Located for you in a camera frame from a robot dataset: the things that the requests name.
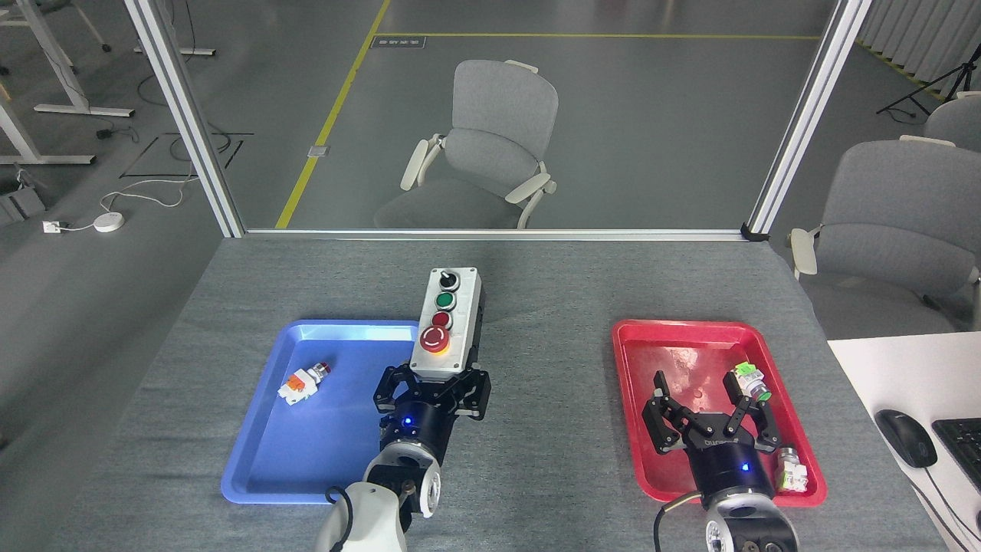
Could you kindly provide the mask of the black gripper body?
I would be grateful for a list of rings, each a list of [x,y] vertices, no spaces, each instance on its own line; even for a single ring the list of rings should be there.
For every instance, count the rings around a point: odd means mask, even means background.
[[[704,507],[732,493],[757,493],[775,497],[775,489],[763,467],[754,444],[756,440],[742,426],[733,435],[724,430],[729,416],[724,413],[698,413],[696,422],[711,429],[705,434],[689,422],[682,432],[684,451]]]
[[[445,382],[419,382],[419,412],[406,419],[383,416],[381,448],[384,449],[396,441],[414,442],[431,453],[438,464],[442,464],[457,418],[453,413],[454,382],[455,379]]]

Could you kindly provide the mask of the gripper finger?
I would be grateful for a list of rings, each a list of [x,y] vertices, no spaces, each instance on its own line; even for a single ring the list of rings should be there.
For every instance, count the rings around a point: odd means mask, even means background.
[[[409,364],[388,366],[374,394],[378,412],[406,419],[419,412],[419,381]]]
[[[455,401],[453,413],[456,416],[469,416],[480,422],[486,415],[490,394],[491,381],[487,371],[466,368],[455,377],[452,385],[452,398]]]
[[[642,419],[656,452],[665,455],[686,447],[683,438],[687,435],[686,431],[702,430],[702,424],[696,413],[671,397],[663,370],[656,371],[653,386],[651,398],[642,409]]]
[[[735,409],[724,424],[724,435],[734,437],[742,428],[743,417],[749,415],[756,424],[754,448],[774,453],[781,445],[781,435],[769,405],[772,397],[759,370],[730,370],[724,377],[724,387]]]

